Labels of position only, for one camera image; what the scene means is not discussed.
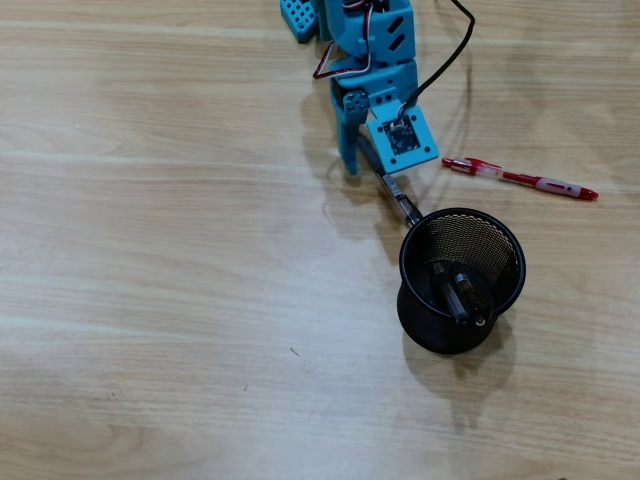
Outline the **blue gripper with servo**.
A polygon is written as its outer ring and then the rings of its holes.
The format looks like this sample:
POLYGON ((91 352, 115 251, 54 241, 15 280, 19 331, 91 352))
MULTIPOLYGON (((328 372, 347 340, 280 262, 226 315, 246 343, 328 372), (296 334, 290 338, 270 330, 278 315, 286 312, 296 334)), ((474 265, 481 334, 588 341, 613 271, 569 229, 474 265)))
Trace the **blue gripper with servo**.
POLYGON ((349 175, 358 174, 357 139, 369 109, 406 103, 418 86, 414 59, 398 62, 345 57, 328 70, 336 116, 338 149, 349 175))

